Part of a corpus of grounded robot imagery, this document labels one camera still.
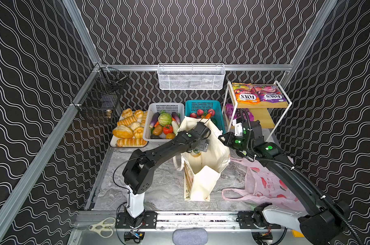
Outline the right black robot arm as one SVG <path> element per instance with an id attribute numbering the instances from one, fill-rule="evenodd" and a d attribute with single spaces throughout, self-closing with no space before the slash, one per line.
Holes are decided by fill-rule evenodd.
<path id="1" fill-rule="evenodd" d="M 362 239 L 348 221 L 349 206 L 344 201 L 335 202 L 297 170 L 278 145 L 266 142 L 258 120 L 250 121 L 244 109 L 241 109 L 240 115 L 242 135 L 227 132 L 218 137 L 220 142 L 235 150 L 240 157 L 251 162 L 258 161 L 275 174 L 305 209 L 296 214 L 263 201 L 248 220 L 259 228 L 280 225 L 298 231 L 313 245 L 326 245 L 347 229 L 361 245 Z"/>

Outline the purple grape candy bag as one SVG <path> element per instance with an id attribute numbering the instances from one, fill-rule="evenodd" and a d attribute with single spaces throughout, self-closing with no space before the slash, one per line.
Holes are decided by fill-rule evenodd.
<path id="1" fill-rule="evenodd" d="M 231 118 L 238 119 L 238 118 L 241 118 L 242 116 L 241 108 L 237 108 L 236 110 L 234 110 L 233 104 L 226 104 L 225 113 L 228 119 L 231 119 Z"/>

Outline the orange Fox's candy bag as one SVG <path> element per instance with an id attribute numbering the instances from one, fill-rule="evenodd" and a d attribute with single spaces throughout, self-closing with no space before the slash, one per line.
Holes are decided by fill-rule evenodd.
<path id="1" fill-rule="evenodd" d="M 252 84 L 232 83 L 232 89 L 238 103 L 256 105 L 261 102 Z"/>

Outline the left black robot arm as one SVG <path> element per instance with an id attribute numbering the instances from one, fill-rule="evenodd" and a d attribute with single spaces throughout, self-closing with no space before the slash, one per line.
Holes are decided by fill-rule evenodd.
<path id="1" fill-rule="evenodd" d="M 179 154 L 198 149 L 210 134 L 211 130 L 203 122 L 197 122 L 192 129 L 180 131 L 174 139 L 155 149 L 145 152 L 137 149 L 132 153 L 122 172 L 129 191 L 126 210 L 131 218 L 145 211 L 144 193 L 153 182 L 155 170 Z"/>

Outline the cream canvas tote bag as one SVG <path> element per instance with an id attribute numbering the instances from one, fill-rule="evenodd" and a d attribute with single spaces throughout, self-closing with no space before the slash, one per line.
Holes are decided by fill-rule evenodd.
<path id="1" fill-rule="evenodd" d="M 175 168 L 184 172 L 184 200 L 205 202 L 210 201 L 212 190 L 230 163 L 230 150 L 219 141 L 222 131 L 211 120 L 185 117 L 179 131 L 190 131 L 198 121 L 210 129 L 207 151 L 182 153 L 173 161 Z"/>

